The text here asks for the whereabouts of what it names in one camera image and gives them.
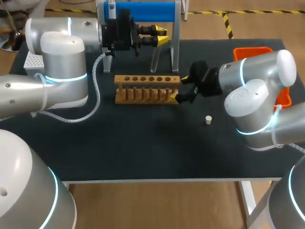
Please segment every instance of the robotic arm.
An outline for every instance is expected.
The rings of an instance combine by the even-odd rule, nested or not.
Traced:
[[[135,49],[139,55],[141,45],[157,47],[163,44],[166,30],[157,26],[139,27],[130,18],[129,10],[119,11],[117,19],[109,19],[100,25],[96,18],[39,18],[26,24],[26,41],[33,54],[42,55],[45,76],[5,75],[0,77],[0,118],[20,113],[40,112],[61,121],[75,123],[89,118],[100,104],[100,93],[95,69],[105,56],[115,51]],[[140,37],[140,34],[151,37]],[[100,52],[94,63],[92,77],[97,103],[87,116],[69,120],[56,116],[46,109],[82,106],[88,99],[85,52]]]
[[[274,104],[280,90],[294,84],[296,66],[292,54],[280,50],[238,62],[210,68],[205,61],[193,63],[190,75],[182,83],[193,83],[187,94],[178,94],[178,102],[193,102],[204,97],[228,94],[224,107],[237,131],[254,150],[267,150],[304,141],[305,103],[285,110]]]
[[[0,77],[0,116],[82,106],[88,99],[84,43],[76,36],[47,32],[41,37],[46,76]]]

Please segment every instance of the floor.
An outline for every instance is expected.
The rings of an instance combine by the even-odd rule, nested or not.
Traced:
[[[67,5],[50,0],[50,9],[95,11],[95,3]],[[190,0],[190,11],[305,10],[303,0]],[[90,16],[47,12],[46,16]],[[235,39],[281,38],[305,80],[305,15],[230,14]],[[169,24],[158,24],[170,28]],[[228,39],[222,17],[189,15],[182,39]],[[0,73],[8,73],[15,53],[0,52]],[[252,182],[259,201],[269,182]],[[244,229],[245,215],[234,182],[83,184],[71,187],[78,208],[77,229]]]

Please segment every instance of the orange container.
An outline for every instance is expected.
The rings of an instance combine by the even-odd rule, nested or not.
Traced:
[[[243,47],[243,48],[236,48],[233,50],[234,54],[234,61],[239,61],[244,58],[258,56],[261,54],[265,54],[268,52],[273,52],[273,50],[269,47]],[[282,105],[282,109],[290,107],[292,102],[289,96],[289,87],[280,91],[277,96],[275,105]]]

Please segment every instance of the blue roller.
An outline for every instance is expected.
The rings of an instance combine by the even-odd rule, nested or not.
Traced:
[[[168,1],[119,1],[116,3],[116,15],[119,9],[129,9],[135,22],[174,22],[175,2]],[[104,2],[105,19],[109,19],[108,2]]]

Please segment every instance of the black table surface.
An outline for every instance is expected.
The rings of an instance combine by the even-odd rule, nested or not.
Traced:
[[[186,76],[198,60],[212,66],[232,62],[233,49],[248,46],[285,48],[281,40],[181,41],[176,75]],[[26,55],[23,44],[10,73],[26,74]],[[97,54],[86,57],[89,100],[81,108],[53,111],[65,118],[83,117],[95,106],[91,69]],[[114,74],[148,75],[151,58],[152,49],[143,47],[139,57],[133,51],[117,52],[112,73],[103,74],[101,63],[97,80],[102,102],[86,121],[69,124],[22,114],[0,122],[0,128],[24,139],[64,181],[282,177],[303,156],[289,146],[265,152],[249,149],[224,110],[225,96],[198,96],[193,104],[181,105],[116,105]],[[156,75],[171,75],[167,48]],[[305,101],[299,77],[290,96],[293,104]],[[205,125],[207,115],[213,117],[211,125]]]

